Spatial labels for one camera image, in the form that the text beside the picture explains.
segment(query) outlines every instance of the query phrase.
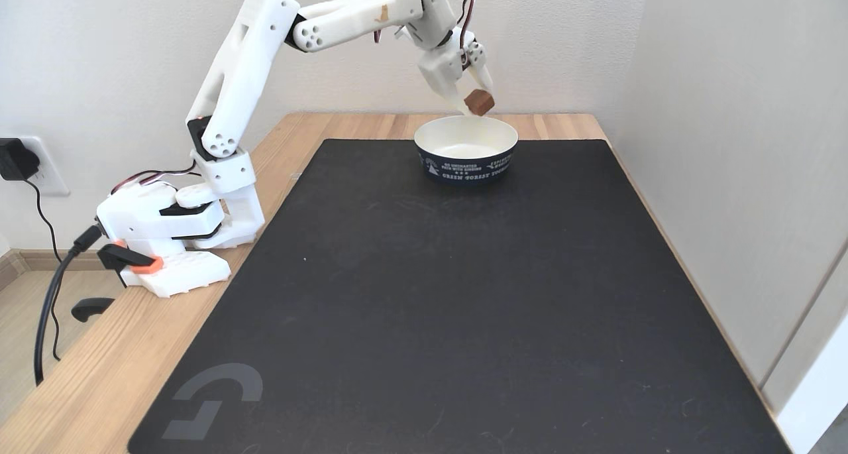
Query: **orange clamp part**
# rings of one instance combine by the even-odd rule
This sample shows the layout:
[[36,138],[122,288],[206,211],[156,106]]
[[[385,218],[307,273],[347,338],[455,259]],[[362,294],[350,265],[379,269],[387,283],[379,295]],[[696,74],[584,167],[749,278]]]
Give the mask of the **orange clamp part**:
[[132,270],[132,273],[135,273],[136,275],[150,275],[151,273],[157,273],[162,269],[164,262],[162,261],[162,257],[154,255],[152,258],[154,259],[154,263],[149,264],[149,266],[130,266],[130,270]]

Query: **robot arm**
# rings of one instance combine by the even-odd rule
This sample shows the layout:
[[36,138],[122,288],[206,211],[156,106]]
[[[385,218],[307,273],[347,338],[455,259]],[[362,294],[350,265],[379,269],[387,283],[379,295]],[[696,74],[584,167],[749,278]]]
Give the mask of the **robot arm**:
[[[185,118],[203,182],[179,190],[131,182],[97,208],[110,239],[164,260],[154,275],[121,270],[125,283],[167,297],[225,279],[227,262],[185,249],[251,242],[264,224],[250,156],[239,143],[281,44],[320,52],[395,25],[424,51],[422,74],[455,109],[468,113],[456,88],[464,70],[491,91],[484,47],[455,27],[448,0],[333,0],[308,7],[295,0],[244,0]],[[189,264],[193,269],[186,272]]]
[[467,114],[456,89],[463,70],[486,91],[492,81],[481,44],[466,32],[460,48],[462,30],[455,25],[448,0],[333,0],[308,7],[295,0],[245,0],[185,120],[195,148],[205,160],[236,152],[284,41],[320,52],[390,26],[403,26],[424,50],[419,68],[430,88]]

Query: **bowl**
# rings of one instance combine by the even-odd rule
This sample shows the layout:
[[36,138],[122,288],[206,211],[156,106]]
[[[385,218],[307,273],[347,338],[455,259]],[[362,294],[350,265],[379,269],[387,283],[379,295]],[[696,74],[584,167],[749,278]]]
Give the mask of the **bowl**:
[[428,177],[475,186],[503,176],[518,142],[518,131],[499,119],[448,116],[422,125],[414,140]]

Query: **floor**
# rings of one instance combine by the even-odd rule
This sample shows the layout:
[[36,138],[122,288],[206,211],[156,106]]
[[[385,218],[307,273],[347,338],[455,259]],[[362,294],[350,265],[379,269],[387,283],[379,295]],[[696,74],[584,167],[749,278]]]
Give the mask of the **floor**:
[[845,454],[848,452],[848,406],[833,421],[810,454]]
[[[27,272],[0,291],[0,424],[30,394],[36,385],[32,374],[32,349],[36,337],[38,316],[42,309],[44,293],[52,272]],[[56,316],[60,322],[58,355],[62,354],[85,333],[91,322],[76,321],[70,308],[80,299],[88,297],[114,298],[121,293],[121,282],[114,272],[67,272],[56,303]],[[52,358],[54,324],[48,322],[44,344],[44,377],[58,361]]]

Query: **black cable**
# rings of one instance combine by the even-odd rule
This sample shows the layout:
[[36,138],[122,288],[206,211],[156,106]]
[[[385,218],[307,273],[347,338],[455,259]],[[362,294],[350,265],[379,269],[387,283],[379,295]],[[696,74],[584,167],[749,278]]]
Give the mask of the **black cable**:
[[56,249],[56,233],[54,228],[52,228],[52,224],[48,221],[48,218],[44,216],[44,212],[42,212],[42,192],[38,190],[38,186],[34,185],[29,180],[24,180],[27,184],[29,184],[34,190],[36,190],[36,209],[38,209],[38,214],[42,216],[42,221],[48,225],[50,229],[50,242],[52,242],[52,246],[54,247],[54,255],[56,256],[56,260],[58,263],[62,263],[62,257],[58,256],[58,249]]
[[52,352],[56,361],[62,360],[62,358],[58,357],[58,354],[56,353],[56,349],[58,348],[58,318],[56,318],[56,300],[58,299],[58,291],[61,289],[62,281],[60,280],[56,285],[56,293],[54,294],[54,299],[52,299],[50,304],[50,315],[52,316],[52,319],[54,319],[54,325],[56,326],[56,332],[54,334],[54,351]]
[[133,180],[139,179],[139,177],[144,176],[146,174],[152,174],[152,176],[146,177],[144,180],[142,180],[142,183],[145,180],[158,179],[158,177],[166,176],[166,175],[181,176],[181,175],[184,175],[184,174],[190,174],[192,176],[200,176],[196,172],[190,172],[195,167],[197,167],[197,161],[191,161],[191,166],[188,169],[184,169],[184,170],[155,170],[155,169],[143,170],[143,171],[137,172],[136,174],[133,174],[132,176],[127,177],[127,179],[121,180],[121,182],[119,182],[117,186],[112,188],[112,191],[109,192],[109,194],[115,194],[115,192],[118,192],[118,189],[122,188],[122,186],[124,186],[125,184],[128,184],[128,183],[132,182]]
[[42,305],[42,314],[38,319],[38,328],[36,330],[36,348],[33,352],[32,368],[36,377],[36,386],[44,380],[44,368],[42,364],[42,352],[44,351],[44,332],[46,324],[48,324],[48,313],[56,301],[58,289],[62,285],[64,271],[68,269],[70,262],[82,252],[88,251],[94,242],[100,239],[100,227],[92,225],[88,227],[81,236],[77,237],[74,245],[68,251],[66,257],[58,264],[54,276],[48,286],[48,291],[44,295],[44,304]]
[[42,315],[40,315],[38,319],[38,329],[36,330],[36,350],[34,351],[33,365],[32,368],[34,370],[34,374],[36,375],[36,386],[42,384],[44,381],[44,368],[42,366],[42,351],[44,349],[44,331],[46,327],[46,322],[48,322],[48,313],[50,312],[50,306],[52,300],[56,295],[56,288],[61,283],[61,279],[64,271],[70,264],[70,261],[76,257],[78,254],[78,249],[72,248],[68,251],[68,255],[62,263],[58,265],[54,276],[50,281],[50,286],[48,287],[48,293],[44,295],[44,304],[42,305]]
[[[38,209],[38,214],[42,218],[42,221],[44,221],[44,223],[47,224],[48,228],[50,229],[50,242],[52,243],[52,248],[54,249],[54,256],[56,257],[56,260],[58,260],[58,262],[62,263],[62,258],[60,256],[58,256],[58,249],[57,249],[57,246],[56,246],[56,232],[55,232],[54,228],[52,228],[52,224],[50,223],[50,221],[48,221],[48,218],[46,218],[46,216],[44,216],[44,212],[42,211],[42,192],[38,190],[38,186],[34,185],[32,182],[29,182],[29,180],[24,180],[24,182],[26,182],[34,190],[36,190],[36,209]],[[56,296],[57,295],[58,295],[58,289],[56,290],[56,293],[54,294],[54,299],[52,299],[52,303],[51,303],[51,306],[50,306],[50,315],[52,316],[52,320],[54,320],[54,326],[56,327],[56,334],[54,336],[54,348],[52,349],[52,354],[54,355],[54,358],[56,358],[56,361],[61,361],[62,358],[58,357],[58,354],[56,353],[56,348],[58,346],[58,331],[59,331],[58,330],[58,318],[56,317]]]

